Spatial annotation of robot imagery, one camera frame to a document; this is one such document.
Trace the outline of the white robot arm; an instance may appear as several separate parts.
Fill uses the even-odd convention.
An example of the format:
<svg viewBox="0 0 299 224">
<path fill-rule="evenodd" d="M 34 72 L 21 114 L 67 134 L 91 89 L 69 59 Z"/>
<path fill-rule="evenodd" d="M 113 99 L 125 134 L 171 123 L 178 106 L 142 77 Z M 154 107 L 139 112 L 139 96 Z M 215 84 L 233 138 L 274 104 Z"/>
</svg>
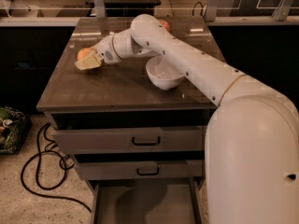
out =
<svg viewBox="0 0 299 224">
<path fill-rule="evenodd" d="M 153 54 L 217 107 L 205 140 L 209 224 L 299 224 L 298 111 L 288 97 L 179 40 L 148 14 L 80 50 L 76 66 Z"/>
</svg>

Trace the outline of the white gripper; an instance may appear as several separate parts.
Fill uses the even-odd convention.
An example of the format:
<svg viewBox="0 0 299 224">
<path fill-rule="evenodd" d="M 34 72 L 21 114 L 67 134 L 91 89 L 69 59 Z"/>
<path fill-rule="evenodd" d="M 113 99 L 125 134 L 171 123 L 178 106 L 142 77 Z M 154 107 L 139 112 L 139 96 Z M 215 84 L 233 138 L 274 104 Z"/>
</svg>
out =
<svg viewBox="0 0 299 224">
<path fill-rule="evenodd" d="M 119 63 L 121 58 L 114 49 L 113 35 L 106 36 L 99 43 L 93 46 L 96 50 L 93 56 L 86 60 L 77 60 L 75 66 L 78 70 L 91 70 L 102 65 L 103 60 L 107 64 Z"/>
</svg>

